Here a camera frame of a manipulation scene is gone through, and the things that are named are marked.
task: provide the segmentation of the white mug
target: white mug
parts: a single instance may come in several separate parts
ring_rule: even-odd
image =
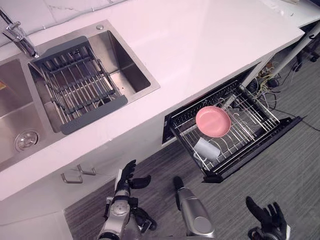
[[[200,137],[198,142],[194,145],[193,149],[202,157],[209,161],[214,161],[220,155],[220,149],[212,145],[207,140]]]

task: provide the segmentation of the robotic arm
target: robotic arm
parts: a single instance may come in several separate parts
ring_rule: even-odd
[[[130,197],[130,189],[143,189],[151,181],[150,175],[144,178],[131,179],[134,176],[135,167],[136,160],[133,160],[123,170],[119,171],[120,177],[115,182],[114,197],[107,197],[106,199],[105,223],[97,239],[122,240],[126,228],[136,230],[132,234],[137,236],[147,229],[155,230],[157,228],[157,223],[142,208],[138,207],[138,199]]]
[[[140,240],[144,232],[157,228],[157,223],[146,211],[138,207],[138,199],[131,197],[131,189],[143,189],[151,181],[150,175],[132,179],[135,167],[136,160],[133,160],[119,171],[115,182],[115,194],[106,199],[105,223],[97,237],[98,240]],[[214,239],[214,225],[204,205],[184,186],[179,176],[174,177],[173,184],[177,208],[182,213],[188,236],[179,239]],[[261,223],[261,228],[254,227],[249,230],[248,237],[251,240],[289,240],[290,227],[276,202],[273,205],[269,204],[268,210],[261,209],[249,196],[245,202],[249,211]]]

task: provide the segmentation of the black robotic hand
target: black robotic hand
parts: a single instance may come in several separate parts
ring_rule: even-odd
[[[261,209],[251,197],[247,196],[245,203],[253,216],[261,223],[261,228],[255,227],[249,230],[248,236],[251,240],[286,240],[287,222],[279,207],[274,202],[273,206],[269,204],[266,208]]]
[[[150,175],[143,178],[131,179],[134,176],[133,172],[135,171],[136,166],[136,160],[132,160],[124,167],[121,178],[117,184],[117,189],[122,188],[126,184],[128,184],[131,189],[143,189],[149,185],[151,181]]]

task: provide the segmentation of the dish drying rack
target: dish drying rack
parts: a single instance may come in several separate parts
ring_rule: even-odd
[[[72,133],[128,102],[85,36],[50,48],[33,63],[44,78],[64,134]]]
[[[223,137],[204,135],[196,125],[197,112],[216,106],[227,112],[231,120]],[[220,183],[245,163],[270,146],[301,120],[277,119],[262,103],[235,80],[213,93],[201,97],[170,116],[169,125],[195,163],[204,173],[204,181]],[[216,160],[209,160],[195,151],[200,138],[220,149]]]

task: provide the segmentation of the wire rack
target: wire rack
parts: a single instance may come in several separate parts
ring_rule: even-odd
[[[230,157],[254,144],[280,123],[263,104],[248,97],[247,94],[250,93],[235,88],[227,96],[219,97],[216,102],[208,103],[202,100],[196,103],[194,108],[172,119],[173,130],[193,153],[193,158],[199,167],[210,171],[216,166],[221,166],[220,163],[227,162]],[[196,114],[200,108],[205,106],[220,107],[227,112],[231,119],[231,128],[225,136],[211,138],[198,129]],[[194,146],[200,138],[220,149],[221,153],[216,160],[208,160],[195,151]]]
[[[89,43],[43,61],[40,72],[62,124],[121,95]]]

